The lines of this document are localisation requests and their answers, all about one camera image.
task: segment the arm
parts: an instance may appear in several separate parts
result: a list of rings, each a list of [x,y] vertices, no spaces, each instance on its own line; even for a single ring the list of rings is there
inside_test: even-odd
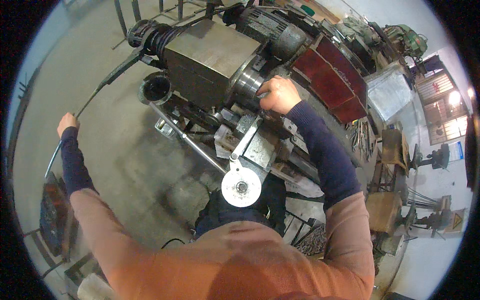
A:
[[[297,125],[311,161],[318,169],[320,188],[325,193],[327,220],[324,261],[353,272],[360,290],[369,297],[374,277],[372,242],[365,197],[360,191],[355,168],[324,120],[301,101],[290,80],[275,76],[262,85],[258,94],[264,92],[270,94],[262,98],[262,108],[285,114]]]
[[[128,277],[126,270],[132,268],[126,263],[131,265],[131,262],[141,259],[140,247],[125,233],[123,226],[93,186],[84,165],[84,157],[78,148],[79,127],[80,123],[68,113],[57,128],[62,141],[61,157],[67,195],[90,250],[110,284],[116,288],[115,283],[120,277]]]

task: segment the window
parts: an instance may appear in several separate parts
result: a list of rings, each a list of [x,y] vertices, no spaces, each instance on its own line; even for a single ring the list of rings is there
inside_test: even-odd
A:
[[[416,83],[429,129],[430,145],[466,134],[468,111],[455,83],[443,68]]]

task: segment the navy blue sleeve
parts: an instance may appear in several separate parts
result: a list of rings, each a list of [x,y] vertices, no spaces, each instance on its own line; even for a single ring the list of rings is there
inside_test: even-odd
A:
[[[355,168],[345,149],[313,108],[301,101],[286,117],[297,125],[307,144],[310,160],[318,169],[320,188],[325,193],[324,211],[360,192]]]
[[[92,189],[92,179],[84,165],[84,156],[78,148],[78,129],[68,127],[61,135],[61,158],[63,164],[63,181],[67,188],[67,199],[70,195],[84,188]]]

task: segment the person's right hand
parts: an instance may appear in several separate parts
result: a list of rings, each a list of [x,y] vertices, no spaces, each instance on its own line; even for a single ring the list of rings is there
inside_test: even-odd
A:
[[[72,115],[71,113],[67,112],[63,118],[61,118],[59,126],[57,127],[57,133],[61,138],[63,131],[69,127],[76,127],[77,129],[80,128],[80,122],[77,118]]]
[[[260,107],[271,109],[286,115],[301,101],[297,88],[290,79],[275,75],[265,82],[257,91],[257,95],[270,92],[260,100]]]

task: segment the person's left hand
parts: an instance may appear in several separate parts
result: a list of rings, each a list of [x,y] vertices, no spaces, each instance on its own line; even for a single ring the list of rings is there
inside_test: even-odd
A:
[[[61,138],[63,131],[69,127],[75,127],[77,129],[80,128],[80,122],[77,120],[75,116],[71,113],[67,112],[63,118],[61,118],[59,126],[57,127],[57,133]]]

